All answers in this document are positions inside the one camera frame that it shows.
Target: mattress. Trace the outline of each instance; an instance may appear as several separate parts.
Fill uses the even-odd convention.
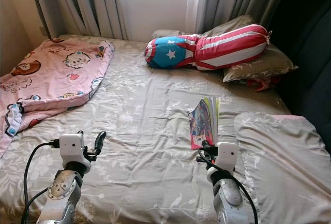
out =
[[[104,40],[61,38],[68,37]],[[288,109],[272,89],[256,93],[223,83],[221,71],[150,68],[143,59],[146,43],[107,40],[115,54],[91,100],[20,132],[0,159],[0,222],[20,221],[23,174],[35,146],[83,130],[85,145],[92,147],[105,130],[102,152],[83,178],[76,223],[217,223],[205,164],[197,163],[197,151],[191,150],[188,111],[204,96],[219,97],[219,140],[237,142],[237,114],[290,114]],[[29,197],[48,187],[61,169],[59,150],[40,148],[29,169]],[[241,156],[234,176],[245,184]],[[45,202],[45,196],[35,200],[30,220],[37,220]]]

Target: white wall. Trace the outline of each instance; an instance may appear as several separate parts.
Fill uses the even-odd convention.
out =
[[[187,0],[121,0],[130,40],[150,41],[157,29],[185,30]]]
[[[1,0],[0,76],[9,73],[24,56],[47,37],[34,0]]]

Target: dark headboard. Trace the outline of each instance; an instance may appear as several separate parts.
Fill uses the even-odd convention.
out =
[[[282,0],[269,30],[299,67],[278,92],[292,114],[315,125],[331,154],[331,0]]]

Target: pink cartoon blanket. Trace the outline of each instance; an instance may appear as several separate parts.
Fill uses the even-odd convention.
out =
[[[113,54],[107,41],[47,40],[1,77],[0,158],[17,132],[89,101]]]

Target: magazine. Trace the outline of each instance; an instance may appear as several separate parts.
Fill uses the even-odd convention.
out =
[[[202,141],[209,145],[217,143],[219,98],[207,96],[200,100],[198,106],[189,113],[191,148],[202,147]]]

